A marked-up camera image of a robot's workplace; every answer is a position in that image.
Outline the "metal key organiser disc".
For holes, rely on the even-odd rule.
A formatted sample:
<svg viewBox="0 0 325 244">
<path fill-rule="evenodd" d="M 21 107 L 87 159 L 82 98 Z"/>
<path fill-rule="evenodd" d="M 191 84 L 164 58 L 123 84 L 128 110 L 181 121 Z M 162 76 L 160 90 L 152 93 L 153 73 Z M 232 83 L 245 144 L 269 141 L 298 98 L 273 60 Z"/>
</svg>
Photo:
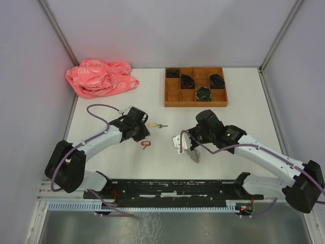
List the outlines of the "metal key organiser disc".
<svg viewBox="0 0 325 244">
<path fill-rule="evenodd" d="M 201 160 L 201 154 L 200 154 L 200 152 L 196 148 L 193 149 L 193 150 L 191 150 L 191 149 L 185 149 L 184 151 L 187 153 L 187 155 L 190 157 L 190 159 L 192 161 L 194 161 L 197 164 L 200 162 L 200 160 Z"/>
</svg>

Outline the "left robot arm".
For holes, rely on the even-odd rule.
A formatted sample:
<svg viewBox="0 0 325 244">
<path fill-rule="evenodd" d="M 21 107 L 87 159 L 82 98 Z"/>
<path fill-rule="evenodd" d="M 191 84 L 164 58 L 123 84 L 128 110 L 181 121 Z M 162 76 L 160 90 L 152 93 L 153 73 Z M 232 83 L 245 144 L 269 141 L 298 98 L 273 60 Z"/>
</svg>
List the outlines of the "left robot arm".
<svg viewBox="0 0 325 244">
<path fill-rule="evenodd" d="M 111 180 L 99 171 L 87 171 L 86 163 L 110 146 L 129 139 L 139 142 L 150 135 L 145 125 L 148 115 L 143 110 L 130 106 L 121 111 L 103 104 L 103 107 L 112 108 L 120 114 L 119 118 L 108 122 L 90 111 L 90 108 L 95 106 L 100 104 L 90 105 L 86 111 L 104 122 L 105 127 L 96 134 L 74 143 L 66 140 L 57 143 L 45 169 L 45 175 L 51 180 L 51 191 L 63 190 L 72 193 L 77 189 L 93 190 L 101 198 L 108 198 L 112 194 Z"/>
</svg>

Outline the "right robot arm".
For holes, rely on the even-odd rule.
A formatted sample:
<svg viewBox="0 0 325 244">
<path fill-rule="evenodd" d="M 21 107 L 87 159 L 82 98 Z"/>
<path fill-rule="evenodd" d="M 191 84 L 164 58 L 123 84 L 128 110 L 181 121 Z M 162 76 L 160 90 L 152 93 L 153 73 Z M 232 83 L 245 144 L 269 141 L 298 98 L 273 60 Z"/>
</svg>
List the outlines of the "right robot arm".
<svg viewBox="0 0 325 244">
<path fill-rule="evenodd" d="M 234 125 L 225 126 L 210 109 L 200 112 L 196 121 L 196 126 L 181 136 L 182 143 L 191 143 L 190 150 L 211 143 L 217 148 L 216 154 L 228 151 L 273 174 L 273 177 L 245 174 L 244 179 L 233 186 L 237 198 L 263 195 L 284 199 L 291 207 L 305 214 L 320 203 L 319 197 L 324 194 L 324 178 L 317 162 L 310 160 L 304 163 L 278 153 L 244 130 Z"/>
</svg>

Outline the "red tag key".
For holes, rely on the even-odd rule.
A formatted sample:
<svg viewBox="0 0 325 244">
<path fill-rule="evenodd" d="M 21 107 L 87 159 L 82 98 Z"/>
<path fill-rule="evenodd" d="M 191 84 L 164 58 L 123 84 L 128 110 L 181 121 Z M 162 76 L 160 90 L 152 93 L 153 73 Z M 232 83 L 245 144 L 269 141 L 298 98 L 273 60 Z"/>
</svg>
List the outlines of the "red tag key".
<svg viewBox="0 0 325 244">
<path fill-rule="evenodd" d="M 142 145 L 143 149 L 145 149 L 151 145 L 151 142 L 150 141 L 142 141 L 141 145 Z"/>
</svg>

